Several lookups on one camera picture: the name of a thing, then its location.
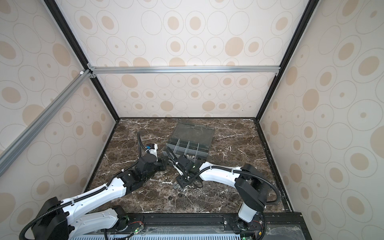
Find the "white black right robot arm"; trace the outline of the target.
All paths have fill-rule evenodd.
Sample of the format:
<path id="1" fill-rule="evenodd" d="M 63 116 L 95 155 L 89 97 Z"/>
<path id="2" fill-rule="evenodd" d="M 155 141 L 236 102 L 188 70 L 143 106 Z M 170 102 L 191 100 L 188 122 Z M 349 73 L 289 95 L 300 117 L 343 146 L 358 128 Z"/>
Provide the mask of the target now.
<path id="1" fill-rule="evenodd" d="M 185 156 L 180 156 L 172 163 L 180 174 L 177 182 L 181 188 L 197 180 L 216 182 L 235 188 L 243 200 L 238 217 L 246 223 L 252 222 L 257 213 L 264 211 L 269 203 L 269 191 L 276 190 L 273 184 L 264 179 L 257 169 L 249 164 L 230 168 L 202 160 L 191 161 Z"/>

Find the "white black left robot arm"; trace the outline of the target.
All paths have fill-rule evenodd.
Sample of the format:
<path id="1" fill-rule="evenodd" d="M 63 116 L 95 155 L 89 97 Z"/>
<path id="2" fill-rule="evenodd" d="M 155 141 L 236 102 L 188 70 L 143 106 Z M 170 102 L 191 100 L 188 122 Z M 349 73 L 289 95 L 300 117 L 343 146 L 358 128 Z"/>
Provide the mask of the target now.
<path id="1" fill-rule="evenodd" d="M 76 220 L 105 203 L 138 190 L 157 172 L 164 171 L 167 164 L 163 157 L 145 154 L 102 186 L 61 201 L 57 197 L 48 199 L 27 228 L 32 229 L 36 240 L 67 240 L 76 230 Z"/>

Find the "pile of screws and nuts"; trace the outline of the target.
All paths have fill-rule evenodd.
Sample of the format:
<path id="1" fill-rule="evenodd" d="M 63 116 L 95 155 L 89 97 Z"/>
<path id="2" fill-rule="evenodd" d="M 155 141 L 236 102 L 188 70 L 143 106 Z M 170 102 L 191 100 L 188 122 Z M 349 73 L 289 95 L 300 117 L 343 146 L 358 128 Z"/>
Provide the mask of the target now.
<path id="1" fill-rule="evenodd" d="M 188 185 L 184 188 L 182 188 L 179 184 L 174 183 L 173 190 L 174 194 L 168 196 L 168 200 L 172 200 L 176 197 L 186 197 L 189 199 L 196 199 L 201 195 L 203 189 L 203 182 L 196 181 L 191 185 Z"/>

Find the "clear plastic organizer box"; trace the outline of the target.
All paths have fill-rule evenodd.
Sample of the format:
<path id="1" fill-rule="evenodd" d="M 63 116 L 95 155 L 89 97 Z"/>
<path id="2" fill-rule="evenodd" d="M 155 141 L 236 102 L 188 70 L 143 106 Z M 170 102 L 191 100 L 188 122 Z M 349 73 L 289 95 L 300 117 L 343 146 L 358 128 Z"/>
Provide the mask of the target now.
<path id="1" fill-rule="evenodd" d="M 177 156 L 185 155 L 194 161 L 207 160 L 215 129 L 190 123 L 177 123 L 166 146 Z"/>

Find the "aluminium crossbar back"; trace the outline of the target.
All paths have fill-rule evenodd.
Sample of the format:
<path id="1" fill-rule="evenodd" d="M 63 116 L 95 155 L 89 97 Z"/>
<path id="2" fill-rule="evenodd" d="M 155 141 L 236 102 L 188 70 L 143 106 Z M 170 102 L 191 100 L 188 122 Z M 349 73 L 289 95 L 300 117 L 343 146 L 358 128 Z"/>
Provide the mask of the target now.
<path id="1" fill-rule="evenodd" d="M 93 67 L 95 74 L 278 73 L 279 66 Z"/>

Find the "aluminium crossbar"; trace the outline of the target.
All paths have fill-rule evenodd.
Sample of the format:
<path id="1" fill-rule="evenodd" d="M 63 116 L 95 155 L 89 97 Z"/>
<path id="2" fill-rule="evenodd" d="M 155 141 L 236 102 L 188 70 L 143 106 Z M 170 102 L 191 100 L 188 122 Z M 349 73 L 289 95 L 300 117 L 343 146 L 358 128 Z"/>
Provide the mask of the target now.
<path id="1" fill-rule="evenodd" d="M 19 155 L 34 140 L 40 131 L 59 112 L 62 106 L 91 76 L 90 70 L 83 70 L 48 106 L 38 117 L 9 145 L 1 154 L 1 175 L 3 175 Z"/>
<path id="2" fill-rule="evenodd" d="M 95 74 L 278 73 L 279 66 L 93 67 Z"/>

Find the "aluminium crossbar left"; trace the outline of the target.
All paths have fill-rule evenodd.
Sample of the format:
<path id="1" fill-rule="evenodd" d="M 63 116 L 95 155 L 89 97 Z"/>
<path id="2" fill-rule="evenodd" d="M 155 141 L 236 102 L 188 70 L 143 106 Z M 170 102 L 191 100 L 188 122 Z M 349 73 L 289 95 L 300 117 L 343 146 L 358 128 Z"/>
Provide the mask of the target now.
<path id="1" fill-rule="evenodd" d="M 91 76 L 90 70 L 83 70 L 48 106 L 38 117 L 9 145 L 1 154 L 1 175 L 3 175 L 19 155 L 34 140 L 40 131 L 59 112 L 62 106 Z"/>

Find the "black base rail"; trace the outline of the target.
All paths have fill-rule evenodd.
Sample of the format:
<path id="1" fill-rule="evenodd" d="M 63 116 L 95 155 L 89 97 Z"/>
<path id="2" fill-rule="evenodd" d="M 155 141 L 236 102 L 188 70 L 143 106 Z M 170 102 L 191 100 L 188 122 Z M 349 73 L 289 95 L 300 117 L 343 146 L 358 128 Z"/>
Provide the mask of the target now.
<path id="1" fill-rule="evenodd" d="M 237 214 L 85 215 L 69 226 L 69 240 L 310 240 L 302 214 L 256 214 L 250 223 Z"/>

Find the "black corner frame post right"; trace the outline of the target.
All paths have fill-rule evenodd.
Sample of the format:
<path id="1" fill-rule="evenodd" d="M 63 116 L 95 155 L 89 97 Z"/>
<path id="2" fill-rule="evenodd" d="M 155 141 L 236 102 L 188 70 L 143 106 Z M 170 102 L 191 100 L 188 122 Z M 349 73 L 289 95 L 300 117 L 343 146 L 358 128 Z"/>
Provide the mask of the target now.
<path id="1" fill-rule="evenodd" d="M 281 80 L 281 78 L 283 77 L 283 74 L 285 73 L 287 67 L 288 67 L 288 64 L 290 63 L 290 60 L 292 59 L 292 56 L 311 20 L 311 17 L 313 16 L 317 6 L 319 4 L 319 0 L 310 0 L 308 1 L 308 4 L 302 14 L 302 17 L 300 18 L 300 21 L 298 23 L 298 26 L 293 34 L 293 37 L 287 47 L 287 50 L 284 54 L 284 57 L 282 59 L 282 62 L 280 64 L 280 70 L 279 70 L 279 73 L 274 77 L 269 89 L 268 89 L 268 92 L 262 102 L 262 105 L 261 105 L 261 108 L 256 116 L 256 122 L 259 123 L 262 116 L 264 115 L 273 95 L 274 95 L 274 92 L 277 88 L 277 86 L 279 85 L 279 82 Z"/>

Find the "black corner frame post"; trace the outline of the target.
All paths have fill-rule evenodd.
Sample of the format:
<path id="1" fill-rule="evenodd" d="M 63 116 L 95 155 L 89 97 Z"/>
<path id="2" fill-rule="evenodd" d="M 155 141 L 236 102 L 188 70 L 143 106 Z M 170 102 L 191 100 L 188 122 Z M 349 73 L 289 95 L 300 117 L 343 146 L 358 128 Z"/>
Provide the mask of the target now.
<path id="1" fill-rule="evenodd" d="M 68 25 L 67 21 L 65 20 L 64 15 L 62 14 L 61 10 L 59 9 L 59 5 L 56 3 L 56 1 L 50 1 L 50 0 L 44 0 L 44 4 L 48 8 L 49 12 L 53 16 L 55 22 L 59 26 L 61 32 L 63 33 L 65 39 L 69 43 L 70 47 L 72 48 L 73 52 L 75 53 L 75 56 L 79 60 L 80 64 L 85 70 L 89 70 L 91 74 L 93 75 L 91 77 L 91 81 L 96 88 L 97 92 L 99 93 L 101 99 L 103 100 L 104 104 L 106 105 L 108 111 L 112 115 L 115 122 L 118 122 L 120 120 L 120 117 L 118 116 L 117 111 L 112 105 L 112 102 L 110 101 L 109 97 L 107 96 L 104 88 L 102 87 L 102 84 L 100 83 L 97 76 L 93 73 L 93 70 L 91 70 L 89 61 L 81 48 L 78 40 L 76 39 L 75 35 L 73 34 L 70 26 Z"/>
<path id="2" fill-rule="evenodd" d="M 285 73 L 287 67 L 288 67 L 288 64 L 290 63 L 290 60 L 292 59 L 292 56 L 311 20 L 311 17 L 313 16 L 317 6 L 319 4 L 319 0 L 310 0 L 308 1 L 308 4 L 302 14 L 302 17 L 300 18 L 300 21 L 298 23 L 298 26 L 293 34 L 293 37 L 287 47 L 287 50 L 284 54 L 284 57 L 282 59 L 282 62 L 280 64 L 280 70 L 279 70 L 279 73 L 274 77 L 269 89 L 268 89 L 268 92 L 262 102 L 262 105 L 261 105 L 261 108 L 256 116 L 256 122 L 259 123 L 262 116 L 264 115 L 273 95 L 274 95 L 274 92 L 277 88 L 277 86 L 279 85 L 279 82 L 281 80 L 281 78 L 283 77 L 283 74 Z"/>

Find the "black corner frame post left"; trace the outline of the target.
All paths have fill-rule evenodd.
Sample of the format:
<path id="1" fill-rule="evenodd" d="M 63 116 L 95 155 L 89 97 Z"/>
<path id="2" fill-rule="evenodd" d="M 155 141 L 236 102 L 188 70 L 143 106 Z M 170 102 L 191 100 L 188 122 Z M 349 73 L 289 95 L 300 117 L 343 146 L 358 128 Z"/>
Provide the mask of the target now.
<path id="1" fill-rule="evenodd" d="M 65 20 L 64 15 L 62 14 L 61 10 L 59 9 L 59 5 L 56 3 L 56 1 L 50 1 L 50 0 L 44 0 L 44 4 L 48 8 L 49 12 L 53 16 L 55 22 L 59 26 L 61 32 L 63 33 L 65 39 L 69 43 L 70 47 L 72 48 L 73 52 L 75 53 L 75 56 L 79 60 L 80 64 L 85 70 L 89 70 L 91 74 L 93 75 L 91 77 L 91 81 L 96 88 L 97 92 L 99 93 L 101 99 L 103 100 L 104 104 L 106 105 L 108 111 L 112 115 L 115 122 L 118 122 L 120 120 L 120 117 L 118 116 L 117 111 L 112 105 L 112 102 L 110 101 L 109 97 L 107 96 L 104 88 L 102 87 L 102 84 L 100 83 L 97 76 L 93 73 L 93 70 L 91 70 L 89 61 L 81 48 L 78 40 L 76 39 L 75 35 L 73 34 L 70 26 L 68 25 L 67 21 Z"/>

